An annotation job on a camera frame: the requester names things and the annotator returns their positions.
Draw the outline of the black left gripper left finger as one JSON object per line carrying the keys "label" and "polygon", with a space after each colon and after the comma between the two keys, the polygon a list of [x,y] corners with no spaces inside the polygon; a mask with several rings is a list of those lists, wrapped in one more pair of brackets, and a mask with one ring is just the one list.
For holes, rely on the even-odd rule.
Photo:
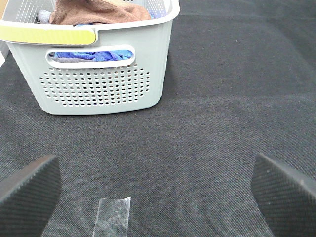
{"label": "black left gripper left finger", "polygon": [[43,156],[0,183],[0,235],[40,237],[61,195],[59,159]]}

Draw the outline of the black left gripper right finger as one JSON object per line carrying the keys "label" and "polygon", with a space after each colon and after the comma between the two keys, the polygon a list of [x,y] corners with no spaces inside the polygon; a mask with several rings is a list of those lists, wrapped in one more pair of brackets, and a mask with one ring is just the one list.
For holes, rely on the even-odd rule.
{"label": "black left gripper right finger", "polygon": [[316,235],[316,182],[286,163],[258,154],[252,194],[276,237]]}

